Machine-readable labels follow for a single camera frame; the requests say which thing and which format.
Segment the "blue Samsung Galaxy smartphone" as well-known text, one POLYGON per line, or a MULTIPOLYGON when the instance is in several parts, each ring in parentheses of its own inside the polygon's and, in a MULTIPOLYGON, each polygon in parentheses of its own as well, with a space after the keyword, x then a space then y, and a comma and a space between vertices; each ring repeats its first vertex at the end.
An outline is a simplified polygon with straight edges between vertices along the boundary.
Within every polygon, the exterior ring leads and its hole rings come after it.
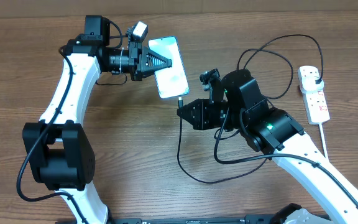
POLYGON ((175 36, 150 39, 149 49, 170 61, 163 63, 167 68, 155 72, 159 97, 162 99, 186 95, 190 92, 185 68, 175 36))

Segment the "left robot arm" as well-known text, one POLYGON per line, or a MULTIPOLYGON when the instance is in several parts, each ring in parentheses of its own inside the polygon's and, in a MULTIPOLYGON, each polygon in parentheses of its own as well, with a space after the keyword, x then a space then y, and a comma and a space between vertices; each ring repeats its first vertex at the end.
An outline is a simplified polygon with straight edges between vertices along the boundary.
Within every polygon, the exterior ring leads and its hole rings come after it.
POLYGON ((32 172, 44 184, 49 197, 61 197, 76 223, 112 223, 113 217, 93 183, 96 170, 94 151, 83 129, 90 94, 101 74, 124 74, 141 81, 172 66, 172 61, 144 47, 148 27, 137 22, 118 38, 128 46, 111 46, 113 21, 88 15, 85 29, 59 48, 63 69, 53 98, 36 123, 26 123, 22 138, 26 157, 19 170, 32 172))

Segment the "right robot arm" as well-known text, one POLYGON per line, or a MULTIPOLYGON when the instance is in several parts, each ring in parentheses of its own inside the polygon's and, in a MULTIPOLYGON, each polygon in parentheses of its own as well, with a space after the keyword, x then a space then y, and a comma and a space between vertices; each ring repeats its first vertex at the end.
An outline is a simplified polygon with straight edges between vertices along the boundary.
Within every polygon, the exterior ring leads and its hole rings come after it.
POLYGON ((200 76, 208 99, 178 101, 177 115, 195 130, 239 130, 257 156, 230 164, 271 159, 293 176, 328 214, 332 223, 358 223, 358 190, 322 155, 311 137, 286 111, 271 107, 247 69, 221 78, 200 76))

